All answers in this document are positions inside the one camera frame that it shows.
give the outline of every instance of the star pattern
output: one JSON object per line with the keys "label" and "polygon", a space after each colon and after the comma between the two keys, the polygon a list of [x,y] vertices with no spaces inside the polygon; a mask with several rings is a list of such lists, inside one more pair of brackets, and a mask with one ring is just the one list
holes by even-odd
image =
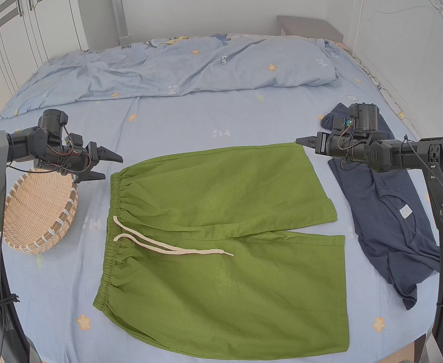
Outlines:
{"label": "star pattern", "polygon": [[90,330],[90,318],[86,318],[85,315],[82,313],[82,316],[80,316],[77,319],[77,323],[80,325],[81,330]]}
{"label": "star pattern", "polygon": [[381,332],[385,327],[385,318],[376,318],[376,322],[373,324],[373,328],[376,332]]}

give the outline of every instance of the green shorts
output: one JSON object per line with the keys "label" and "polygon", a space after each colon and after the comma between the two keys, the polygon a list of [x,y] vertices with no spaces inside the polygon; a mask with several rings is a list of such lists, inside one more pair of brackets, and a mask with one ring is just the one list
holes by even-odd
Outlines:
{"label": "green shorts", "polygon": [[[110,182],[94,306],[129,334],[223,360],[347,350],[344,237],[283,231],[337,219],[300,145],[158,157]],[[168,254],[122,238],[114,216]]]}

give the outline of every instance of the white drawstring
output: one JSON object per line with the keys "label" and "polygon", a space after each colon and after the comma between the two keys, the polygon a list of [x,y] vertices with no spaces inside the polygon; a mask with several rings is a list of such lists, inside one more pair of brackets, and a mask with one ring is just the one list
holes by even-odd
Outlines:
{"label": "white drawstring", "polygon": [[165,249],[168,249],[168,250],[159,249],[158,247],[154,247],[154,246],[151,246],[151,245],[143,244],[143,243],[139,242],[136,238],[134,238],[132,235],[126,234],[126,233],[119,234],[117,237],[114,238],[114,242],[117,242],[121,238],[128,238],[131,241],[133,241],[134,243],[138,244],[139,246],[145,247],[146,249],[155,251],[157,253],[168,254],[168,255],[182,255],[182,254],[226,254],[228,256],[234,257],[233,254],[227,253],[226,251],[223,251],[221,249],[210,249],[210,250],[183,249],[182,247],[171,246],[171,245],[165,244],[163,242],[158,242],[157,240],[145,237],[141,233],[133,230],[132,228],[124,226],[122,223],[119,222],[119,220],[117,219],[117,216],[114,216],[112,218],[113,218],[114,222],[117,225],[119,225],[121,228],[123,228],[124,230],[126,230],[126,231],[128,231],[130,233],[133,233],[134,235],[138,236],[140,239],[145,240],[146,242],[150,242],[150,243],[152,243],[154,245],[158,245],[158,246],[164,247]]}

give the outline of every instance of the basket rim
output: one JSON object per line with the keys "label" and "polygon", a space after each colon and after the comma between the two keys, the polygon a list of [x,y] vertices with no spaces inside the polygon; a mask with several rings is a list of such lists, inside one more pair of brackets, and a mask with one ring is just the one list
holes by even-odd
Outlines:
{"label": "basket rim", "polygon": [[[44,172],[41,170],[38,170],[37,168],[31,168],[31,171],[34,172]],[[60,213],[60,216],[55,220],[55,222],[53,223],[53,225],[46,231],[44,232],[41,236],[39,236],[36,240],[34,240],[32,243],[29,244],[25,244],[25,245],[18,245],[18,244],[13,244],[11,239],[9,239],[7,237],[7,233],[3,232],[3,237],[5,239],[5,242],[7,243],[7,245],[17,251],[22,251],[24,253],[32,253],[38,249],[40,249],[41,247],[44,247],[45,245],[47,245],[49,242],[53,242],[52,238],[54,238],[55,236],[60,235],[60,239],[65,235],[65,233],[61,233],[60,230],[64,227],[64,225],[67,222],[68,217],[71,214],[75,214],[76,211],[76,205],[78,202],[78,185],[74,183],[74,176],[71,174],[68,174],[67,176],[70,176],[70,178],[72,179],[71,182],[71,190],[70,190],[70,195],[68,196],[68,200],[64,205],[64,208],[62,210],[62,212]],[[19,191],[19,189],[21,188],[21,186],[27,181],[27,179],[30,178],[30,174],[25,172],[19,179],[17,179],[15,181],[15,183],[13,184],[13,186],[11,187],[10,191],[7,193],[7,197],[5,200],[5,218],[7,216],[7,210],[11,204],[11,202],[14,202],[15,199],[15,194]]]}

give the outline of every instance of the blue blanket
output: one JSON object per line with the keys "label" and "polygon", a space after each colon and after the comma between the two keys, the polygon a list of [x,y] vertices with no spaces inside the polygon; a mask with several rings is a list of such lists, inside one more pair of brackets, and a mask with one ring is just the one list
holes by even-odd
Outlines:
{"label": "blue blanket", "polygon": [[0,118],[85,100],[317,86],[338,79],[324,41],[218,38],[165,39],[51,59],[18,90]]}

